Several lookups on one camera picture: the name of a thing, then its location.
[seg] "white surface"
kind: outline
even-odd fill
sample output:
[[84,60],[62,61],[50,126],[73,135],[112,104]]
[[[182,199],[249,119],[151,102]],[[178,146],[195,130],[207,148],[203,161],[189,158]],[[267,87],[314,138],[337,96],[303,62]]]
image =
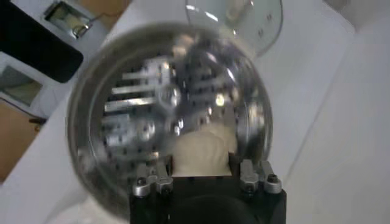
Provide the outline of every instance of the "white surface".
[[341,15],[320,1],[283,3],[280,37],[255,62],[274,118],[269,160],[282,180],[302,147],[354,33]]
[[289,224],[390,223],[389,56],[390,7],[364,22],[338,70],[285,185]]
[[[108,40],[146,22],[185,22],[183,4],[136,0]],[[271,162],[282,177],[302,145],[353,34],[343,18],[317,1],[285,1],[284,15],[279,40],[258,61],[274,110]],[[42,224],[83,200],[85,193],[72,171],[65,138],[66,103],[57,108],[4,183],[2,224]]]
[[65,114],[66,101],[3,183],[0,223],[42,224],[86,197],[71,167]]
[[78,203],[51,219],[48,224],[126,224],[109,214],[92,197]]

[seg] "white table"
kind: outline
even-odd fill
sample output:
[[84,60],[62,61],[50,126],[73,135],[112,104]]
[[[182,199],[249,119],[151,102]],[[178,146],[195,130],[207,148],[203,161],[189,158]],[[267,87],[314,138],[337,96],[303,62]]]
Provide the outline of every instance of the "white table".
[[[184,1],[134,1],[106,42],[146,23],[186,23]],[[274,116],[270,160],[283,180],[323,102],[354,29],[341,15],[314,0],[285,1],[279,39],[255,64]],[[71,167],[66,141],[68,98],[56,109],[0,190],[2,224],[42,224],[86,192]]]

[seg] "metal bracket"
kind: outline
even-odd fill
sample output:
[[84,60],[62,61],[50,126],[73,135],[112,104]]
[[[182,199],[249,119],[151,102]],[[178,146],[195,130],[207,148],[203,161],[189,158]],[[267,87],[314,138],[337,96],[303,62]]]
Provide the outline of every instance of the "metal bracket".
[[157,163],[156,191],[162,195],[168,195],[173,190],[173,178],[168,176],[165,165]]
[[148,196],[151,192],[151,183],[147,178],[147,165],[141,163],[136,168],[137,178],[133,184],[133,195],[136,197]]
[[269,161],[261,163],[261,179],[264,181],[264,191],[269,194],[279,194],[282,191],[282,182],[274,174]]
[[138,165],[136,174],[136,182],[133,184],[133,195],[136,197],[148,196],[153,183],[156,184],[156,191],[161,195],[168,195],[173,190],[173,178],[168,176],[162,162],[156,165],[156,175],[149,175],[149,168],[145,163]]
[[244,159],[240,164],[240,169],[241,189],[248,193],[256,192],[258,188],[259,177],[258,174],[254,171],[252,160]]

